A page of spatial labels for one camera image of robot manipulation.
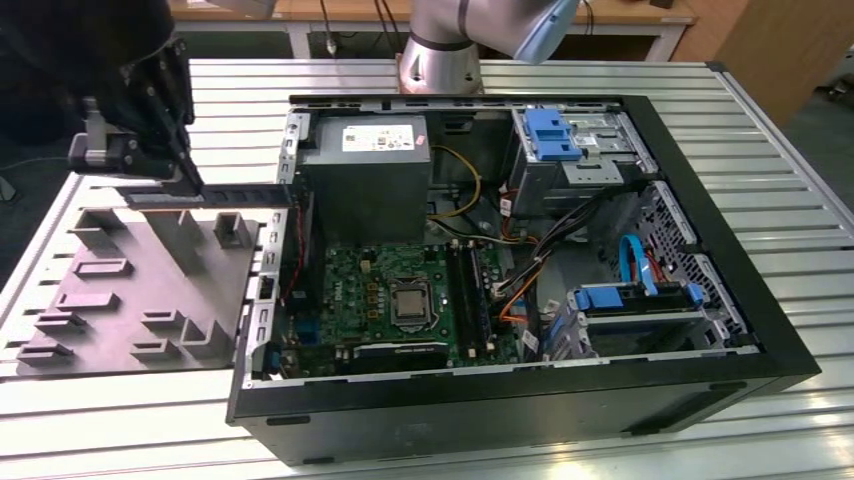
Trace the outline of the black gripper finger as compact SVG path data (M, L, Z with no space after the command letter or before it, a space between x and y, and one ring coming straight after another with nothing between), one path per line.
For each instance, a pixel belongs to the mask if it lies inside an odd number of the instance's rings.
M190 159L186 126L194 121L186 43L170 38L162 49L140 60L128 76L132 133L142 159L134 174L161 182L168 193L194 196L202 180Z

